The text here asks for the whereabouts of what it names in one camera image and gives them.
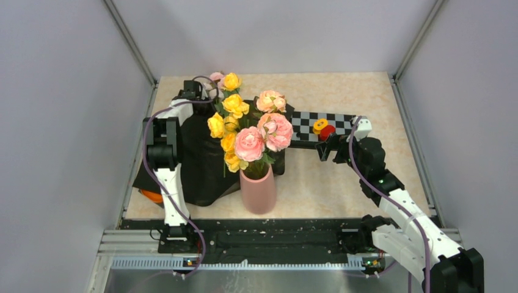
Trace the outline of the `peach rose stem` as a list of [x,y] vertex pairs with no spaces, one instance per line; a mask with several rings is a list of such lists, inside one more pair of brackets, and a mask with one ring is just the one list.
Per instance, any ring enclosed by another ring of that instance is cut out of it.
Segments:
[[288,106],[285,96],[275,90],[265,90],[260,93],[255,104],[263,113],[257,128],[263,136],[266,148],[275,153],[288,148],[294,131],[285,116]]

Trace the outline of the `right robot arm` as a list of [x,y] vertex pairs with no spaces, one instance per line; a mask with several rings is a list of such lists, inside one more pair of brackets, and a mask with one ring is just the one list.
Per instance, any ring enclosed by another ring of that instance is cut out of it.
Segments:
[[414,202],[404,184],[386,167],[379,139],[332,134],[316,144],[319,158],[346,163],[359,176],[362,192],[390,216],[366,215],[358,243],[365,251],[388,253],[420,282],[424,292],[484,292],[484,259],[446,235]]

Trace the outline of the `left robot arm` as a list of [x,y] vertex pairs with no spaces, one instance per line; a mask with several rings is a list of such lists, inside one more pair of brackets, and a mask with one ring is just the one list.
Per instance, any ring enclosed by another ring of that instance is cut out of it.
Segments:
[[142,165],[160,189],[165,212],[161,241],[172,242],[181,252],[191,251],[196,243],[181,182],[181,126],[193,115],[193,104],[205,101],[202,84],[185,80],[169,106],[143,121]]

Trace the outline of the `black wrapping sheet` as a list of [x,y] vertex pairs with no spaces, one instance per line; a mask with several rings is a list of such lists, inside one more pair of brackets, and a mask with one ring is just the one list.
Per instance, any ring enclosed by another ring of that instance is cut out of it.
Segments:
[[[240,130],[256,126],[263,115],[256,108],[258,96],[251,100],[244,100],[249,105],[249,113],[240,119]],[[215,101],[212,103],[198,102],[193,104],[193,115],[181,126],[183,138],[183,161],[181,167],[181,182],[184,200],[197,206],[208,206],[218,198],[239,189],[239,172],[227,170],[224,163],[224,152],[220,140],[210,136],[208,119],[216,113]],[[285,114],[290,121],[293,108],[288,105]],[[285,150],[278,153],[268,151],[274,159],[271,164],[275,175],[282,175],[285,171]],[[134,187],[161,194],[157,183],[151,179],[141,163]]]

